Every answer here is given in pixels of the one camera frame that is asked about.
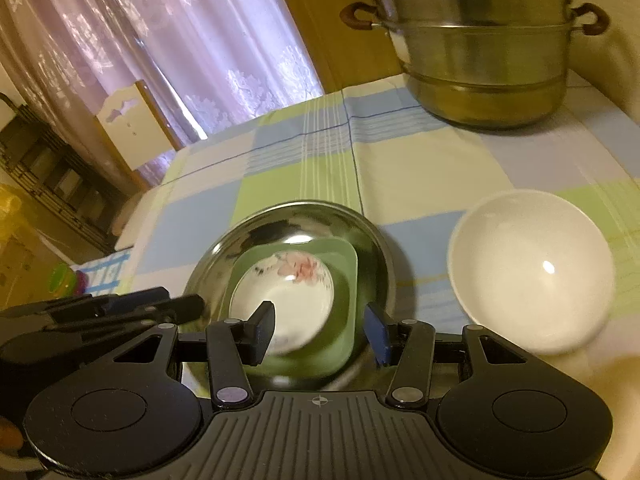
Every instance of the brown handle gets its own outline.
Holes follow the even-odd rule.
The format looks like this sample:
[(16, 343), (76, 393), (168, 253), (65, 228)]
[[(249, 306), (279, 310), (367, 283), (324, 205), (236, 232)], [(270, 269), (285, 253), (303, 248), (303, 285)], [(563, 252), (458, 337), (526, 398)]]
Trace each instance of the brown handle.
[(365, 2), (355, 2), (347, 5), (340, 11), (340, 19), (347, 27), (354, 28), (356, 30), (371, 30), (373, 28), (373, 22), (371, 20), (360, 20), (356, 18), (356, 10), (364, 10), (370, 12), (374, 16), (377, 15), (378, 10), (376, 7), (366, 4)]
[(583, 16), (589, 12), (596, 15), (595, 23), (585, 23), (582, 25), (582, 32), (585, 36), (598, 36), (609, 28), (611, 21), (609, 15), (597, 5), (586, 3), (572, 10), (576, 16)]

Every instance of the pink curtain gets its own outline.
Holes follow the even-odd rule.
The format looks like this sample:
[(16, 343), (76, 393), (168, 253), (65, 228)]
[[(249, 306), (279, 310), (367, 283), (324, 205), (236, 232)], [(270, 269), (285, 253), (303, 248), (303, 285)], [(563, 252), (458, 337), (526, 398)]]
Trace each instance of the pink curtain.
[[(89, 119), (136, 79), (183, 144), (322, 93), (283, 0), (3, 2), (0, 62), (25, 99), (123, 190), (127, 176)], [(171, 158), (141, 173), (155, 184)]]

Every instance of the curtain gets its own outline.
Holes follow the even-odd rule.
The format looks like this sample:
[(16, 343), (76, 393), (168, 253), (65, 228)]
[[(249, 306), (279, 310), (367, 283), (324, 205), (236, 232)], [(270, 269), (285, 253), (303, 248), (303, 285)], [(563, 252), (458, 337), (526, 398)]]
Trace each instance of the curtain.
[[(0, 62), (127, 192), (94, 121), (113, 91), (144, 79), (184, 145), (322, 94), (283, 0), (0, 0)], [(141, 174), (158, 183), (172, 156)]]

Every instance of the chair backrest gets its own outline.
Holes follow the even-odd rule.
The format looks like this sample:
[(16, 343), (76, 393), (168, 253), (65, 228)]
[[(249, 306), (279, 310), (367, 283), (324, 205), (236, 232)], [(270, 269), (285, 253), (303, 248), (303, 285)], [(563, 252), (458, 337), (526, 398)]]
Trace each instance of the chair backrest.
[(107, 97), (96, 115), (119, 157), (131, 171), (181, 148), (144, 81)]

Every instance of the white bowl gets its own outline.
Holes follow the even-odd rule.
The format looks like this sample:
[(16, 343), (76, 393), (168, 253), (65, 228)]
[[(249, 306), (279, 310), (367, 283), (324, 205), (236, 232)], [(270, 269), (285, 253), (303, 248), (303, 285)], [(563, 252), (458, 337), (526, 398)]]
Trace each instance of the white bowl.
[(541, 354), (590, 339), (614, 295), (602, 233), (576, 206), (543, 191), (500, 193), (467, 211), (451, 235), (447, 268), (474, 322)]
[(324, 326), (334, 303), (334, 281), (321, 260), (304, 251), (281, 251), (242, 276), (229, 316), (248, 319), (263, 301), (276, 309), (267, 355), (283, 355), (309, 343)]

